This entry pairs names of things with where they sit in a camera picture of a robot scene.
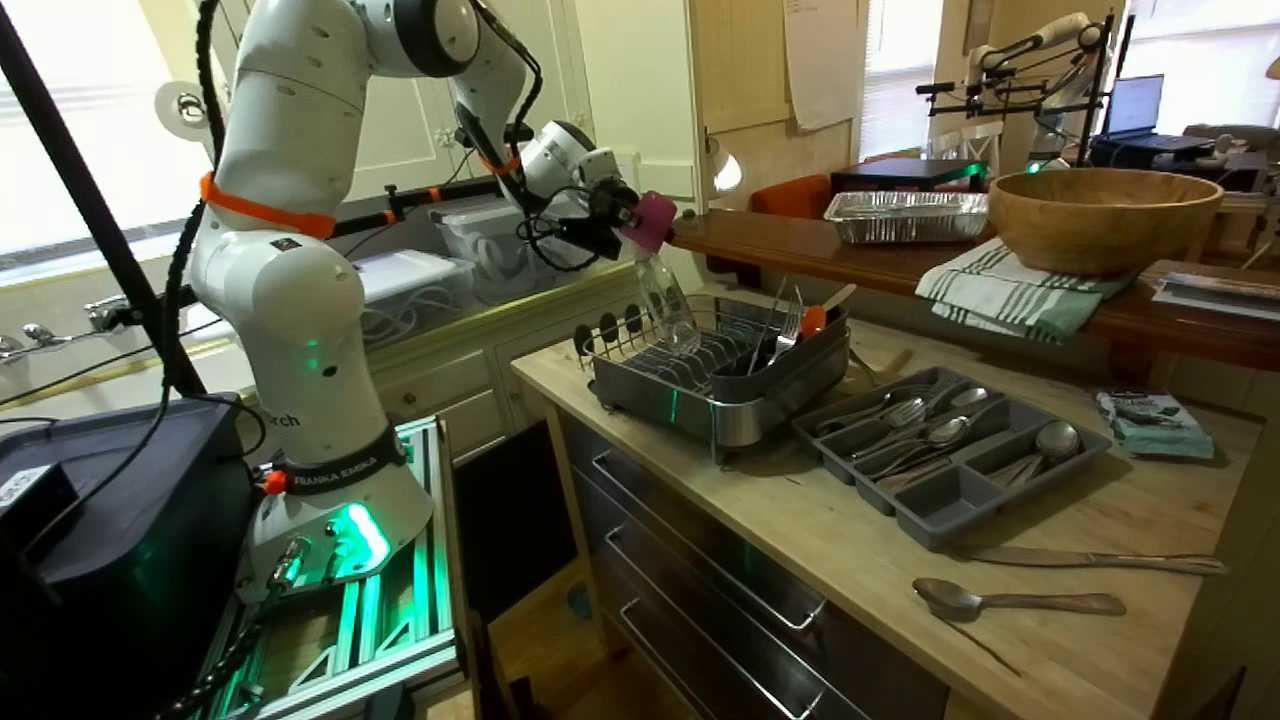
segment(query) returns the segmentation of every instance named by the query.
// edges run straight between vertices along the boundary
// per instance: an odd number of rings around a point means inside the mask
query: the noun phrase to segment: monitor
[[[1152,132],[1160,119],[1165,75],[1119,75],[1109,110],[1112,132]]]

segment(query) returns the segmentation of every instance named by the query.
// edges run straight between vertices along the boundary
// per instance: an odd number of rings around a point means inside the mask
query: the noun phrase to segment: knife
[[[957,561],[975,563],[1017,563],[1017,568],[1155,568],[1155,573],[1183,573],[1183,576],[1228,576],[1228,563],[1203,551],[1059,551],[1059,549],[951,549]]]

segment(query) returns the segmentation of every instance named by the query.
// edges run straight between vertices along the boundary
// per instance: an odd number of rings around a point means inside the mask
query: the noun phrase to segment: countertop
[[[825,276],[891,297],[915,297],[915,279],[951,259],[962,249],[847,249],[825,221],[708,211],[675,226],[675,246],[688,253],[764,263],[801,276]],[[1247,370],[1280,370],[1280,326],[1216,315],[1197,307],[1152,305],[1152,287],[1130,284],[1112,297],[1083,336],[1112,340],[1123,351],[1183,351]]]
[[[1073,425],[1109,433],[1090,389],[993,370],[957,346],[876,326],[853,326],[853,346],[873,359],[873,370],[879,370],[879,376],[887,376],[887,370],[951,370]],[[1165,685],[1174,685],[1174,660],[1197,596],[1211,584],[1197,576],[1119,568],[1046,573],[962,563],[919,549],[891,525],[891,516],[879,516],[789,441],[716,463],[705,443],[609,411],[587,393],[587,372],[569,340],[520,358],[516,372],[535,395],[646,462],[675,491],[760,546],[760,551],[919,660],[963,699],[1013,717],[1152,717]],[[847,372],[843,384],[847,393],[873,389],[861,372]],[[1262,425],[1203,409],[1197,409],[1197,418],[1216,438],[1225,458],[1219,463],[1152,463],[1130,462],[1112,448],[1078,480],[1004,508],[963,539],[1216,551],[1244,463],[1262,441]],[[1017,678],[967,637],[935,621],[914,593],[914,576],[947,576],[982,593],[1118,593],[1130,603],[1130,618],[985,613],[963,633],[1017,666]]]

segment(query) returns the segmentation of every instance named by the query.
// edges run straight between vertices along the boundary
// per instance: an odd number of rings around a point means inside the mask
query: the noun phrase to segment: metal rod
[[[140,313],[140,326],[143,326],[157,358],[165,359],[168,384],[184,395],[203,395],[203,384],[195,376],[193,358],[184,351],[177,327],[168,327],[165,305],[157,300],[143,267],[128,253],[128,236],[121,231],[104,193],[96,187],[96,180],[91,180],[59,110],[53,105],[18,23],[7,21],[4,5],[0,5],[0,67],[4,67],[13,97],[22,99],[31,132],[41,135],[58,176],[63,180],[81,221],[89,226],[89,236],[104,253],[121,292]]]

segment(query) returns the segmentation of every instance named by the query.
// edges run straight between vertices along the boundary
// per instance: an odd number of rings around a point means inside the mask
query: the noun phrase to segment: bottle
[[[699,336],[675,271],[661,259],[661,253],[640,253],[636,279],[661,346],[669,346],[671,358],[691,358]]]

